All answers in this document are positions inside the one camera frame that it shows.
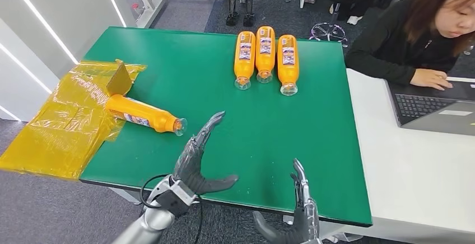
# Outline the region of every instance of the table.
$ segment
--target table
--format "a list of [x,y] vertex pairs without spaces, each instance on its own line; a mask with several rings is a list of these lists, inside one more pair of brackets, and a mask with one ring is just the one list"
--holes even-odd
[[80,180],[137,190],[151,176],[173,170],[192,133],[226,110],[203,157],[203,174],[240,175],[228,190],[205,199],[291,213],[292,159],[304,165],[323,220],[371,225],[360,149],[341,45],[299,40],[299,92],[282,96],[275,79],[234,87],[236,35],[110,27],[85,59],[147,64],[128,96],[188,119],[177,137],[126,123],[104,142]]
[[475,243],[475,137],[399,128],[385,81],[347,74],[374,225],[342,231],[420,244]]

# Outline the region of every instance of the laptop keyboard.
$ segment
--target laptop keyboard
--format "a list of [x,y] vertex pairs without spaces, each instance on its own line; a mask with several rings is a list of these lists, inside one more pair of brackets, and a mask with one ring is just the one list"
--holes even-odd
[[421,116],[438,111],[453,103],[452,100],[444,100],[434,97],[419,97],[396,94],[396,101],[401,115],[410,118]]

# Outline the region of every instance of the led light strip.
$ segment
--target led light strip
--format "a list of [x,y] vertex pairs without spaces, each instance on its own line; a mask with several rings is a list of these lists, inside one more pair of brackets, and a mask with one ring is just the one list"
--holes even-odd
[[8,51],[8,49],[5,48],[5,46],[3,46],[3,44],[0,43],[0,49],[2,51],[5,52],[5,54],[7,54],[20,68],[22,68],[31,78],[33,78],[33,80],[35,80],[35,82],[37,82],[43,89],[46,90],[46,92],[48,92],[49,94],[51,94],[51,90],[45,85],[43,84],[40,79],[38,79],[29,69],[27,69],[25,67],[25,65],[23,65],[23,63],[21,63],[10,51]]
[[117,15],[119,16],[120,21],[122,22],[122,26],[127,27],[127,25],[125,24],[124,18],[122,17],[122,14],[120,14],[119,7],[117,7],[117,4],[115,3],[115,0],[110,0],[110,1],[112,2],[112,5],[114,6],[115,11],[117,12]]
[[43,26],[49,31],[51,36],[56,40],[56,42],[59,44],[59,46],[64,50],[64,52],[68,55],[68,57],[74,62],[74,64],[79,64],[77,59],[73,56],[73,54],[69,51],[69,49],[66,47],[66,45],[63,43],[63,41],[58,37],[56,32],[49,26],[49,24],[46,22],[46,20],[43,18],[43,16],[38,12],[38,10],[33,6],[33,4],[30,2],[30,0],[23,0],[26,5],[31,9],[31,11],[35,14],[35,16],[38,18],[38,20],[43,24]]
[[0,110],[4,111],[6,114],[8,114],[9,116],[11,116],[13,119],[17,120],[17,121],[21,121],[20,118],[16,117],[13,113],[9,112],[7,109],[5,109],[4,107],[0,106]]

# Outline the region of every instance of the black jacket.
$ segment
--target black jacket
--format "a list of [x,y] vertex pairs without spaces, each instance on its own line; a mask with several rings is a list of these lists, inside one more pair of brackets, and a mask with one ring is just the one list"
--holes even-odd
[[384,12],[373,27],[356,39],[346,54],[346,66],[371,77],[409,84],[416,68],[448,72],[457,57],[455,41],[429,29],[414,44],[407,41],[404,24],[412,0],[401,0]]

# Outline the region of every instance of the green tabletop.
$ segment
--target green tabletop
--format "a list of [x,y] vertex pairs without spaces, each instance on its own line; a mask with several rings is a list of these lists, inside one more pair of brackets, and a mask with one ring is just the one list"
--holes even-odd
[[177,137],[126,123],[104,142],[80,179],[138,188],[169,173],[188,139],[216,112],[226,111],[206,145],[206,177],[240,176],[205,199],[293,212],[293,158],[306,171],[322,217],[369,226],[371,212],[350,90],[339,43],[299,40],[299,92],[280,94],[277,77],[247,91],[234,87],[236,35],[110,27],[84,59],[146,64],[127,96],[188,119]]

